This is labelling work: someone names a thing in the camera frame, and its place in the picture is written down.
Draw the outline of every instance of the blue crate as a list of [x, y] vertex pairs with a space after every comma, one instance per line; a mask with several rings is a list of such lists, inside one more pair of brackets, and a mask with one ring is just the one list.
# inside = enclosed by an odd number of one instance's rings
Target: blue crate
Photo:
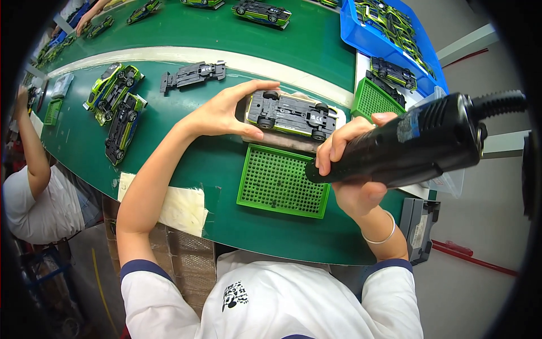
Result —
[[386, 61], [410, 69], [416, 75], [418, 92], [424, 97], [432, 94], [435, 91], [435, 86], [440, 86], [448, 94], [448, 86], [440, 62], [433, 45], [429, 41], [429, 37], [427, 37], [427, 33], [425, 33], [414, 11], [400, 0], [385, 0], [385, 2], [387, 5], [395, 7], [410, 16], [412, 27], [416, 31], [414, 36], [416, 44], [423, 54], [422, 59], [433, 69], [437, 80], [419, 66], [406, 52], [383, 37], [377, 28], [372, 25], [362, 26], [358, 20], [354, 0], [343, 0], [344, 5], [340, 10], [340, 37], [344, 42], [365, 55], [383, 57]]

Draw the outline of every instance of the navy sleeve trim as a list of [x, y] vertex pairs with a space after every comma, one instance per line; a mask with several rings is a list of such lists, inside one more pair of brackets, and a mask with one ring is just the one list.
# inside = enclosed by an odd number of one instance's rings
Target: navy sleeve trim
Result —
[[380, 262], [372, 265], [371, 268], [369, 269], [369, 271], [367, 272], [367, 276], [370, 276], [371, 274], [373, 274], [376, 271], [381, 270], [383, 268], [393, 267], [393, 266], [406, 268], [407, 270], [410, 271], [410, 273], [412, 273], [412, 264], [410, 262], [408, 262], [407, 260], [405, 260], [405, 259], [388, 259], [388, 260], [383, 260], [383, 261], [380, 261]]
[[122, 280], [127, 274], [137, 271], [152, 272], [166, 278], [173, 283], [173, 280], [171, 280], [171, 277], [166, 273], [166, 271], [164, 271], [163, 268], [153, 263], [152, 261], [144, 259], [130, 260], [125, 263], [124, 266], [120, 269], [120, 282], [122, 283]]

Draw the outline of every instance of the hand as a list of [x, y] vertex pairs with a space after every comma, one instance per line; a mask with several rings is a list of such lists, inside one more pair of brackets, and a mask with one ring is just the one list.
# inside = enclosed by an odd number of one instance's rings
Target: hand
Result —
[[262, 140], [263, 132], [258, 127], [242, 123], [235, 118], [235, 107], [246, 95], [258, 90], [279, 90], [279, 85], [278, 81], [251, 80], [226, 88], [188, 114], [181, 122], [189, 125], [190, 132], [195, 137], [237, 134]]
[[83, 31], [83, 28], [85, 28], [86, 24], [92, 20], [92, 18], [98, 14], [98, 11], [94, 10], [94, 8], [91, 8], [88, 12], [86, 12], [82, 17], [81, 20], [79, 20], [79, 23], [77, 26], [75, 26], [75, 31], [77, 32], [77, 36], [81, 35], [81, 32]]
[[18, 121], [22, 114], [28, 114], [28, 89], [19, 86], [17, 100], [15, 102], [14, 119]]
[[[371, 119], [378, 126], [385, 125], [388, 121], [397, 117], [395, 113], [375, 113]], [[363, 118], [356, 117], [348, 124], [336, 130], [330, 138], [318, 147], [316, 154], [316, 167], [320, 175], [330, 173], [331, 162], [337, 162], [343, 156], [346, 144], [352, 139], [366, 133], [375, 127]], [[334, 182], [331, 184], [335, 191], [337, 205], [351, 218], [367, 215], [388, 191], [386, 185], [380, 182], [366, 182], [355, 180], [348, 182]]]

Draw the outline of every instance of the electric screwdriver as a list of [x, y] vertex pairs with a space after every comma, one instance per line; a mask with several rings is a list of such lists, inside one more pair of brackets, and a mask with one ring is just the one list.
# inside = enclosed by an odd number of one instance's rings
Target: electric screwdriver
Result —
[[361, 179], [388, 188], [427, 181], [479, 163], [487, 137], [481, 120], [526, 109], [520, 91], [474, 99], [450, 94], [351, 140], [341, 160], [331, 163], [328, 175], [318, 173], [315, 159], [307, 163], [305, 174], [314, 183]]

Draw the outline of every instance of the white t-shirt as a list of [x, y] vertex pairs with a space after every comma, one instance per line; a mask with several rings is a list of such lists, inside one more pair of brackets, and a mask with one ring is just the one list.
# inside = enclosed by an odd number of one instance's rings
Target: white t-shirt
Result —
[[10, 175], [2, 186], [5, 214], [14, 236], [36, 245], [59, 241], [85, 228], [75, 187], [56, 166], [45, 190], [34, 201], [28, 166]]
[[379, 262], [360, 303], [328, 272], [292, 263], [219, 258], [201, 322], [170, 277], [147, 260], [121, 269], [126, 325], [139, 338], [423, 338], [412, 266]]

